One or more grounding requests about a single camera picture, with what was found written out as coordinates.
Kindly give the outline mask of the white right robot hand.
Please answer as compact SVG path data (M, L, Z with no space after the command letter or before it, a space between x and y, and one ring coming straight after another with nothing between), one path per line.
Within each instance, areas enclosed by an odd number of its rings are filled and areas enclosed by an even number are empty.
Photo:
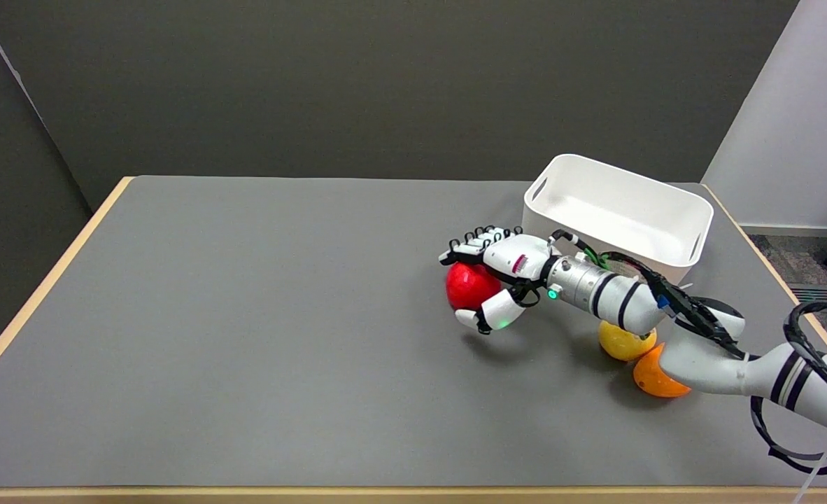
M539 299L538 290L547 287L550 271L560 258L560 252L547 239L525 234L519 226L512 230L488 226L465 233L464 240L450 240L439 262L445 267L455 263L481 265L491 277L507 285L477 309L455 311L462 325L489 335L506 328L537 304L526 297L534 293Z

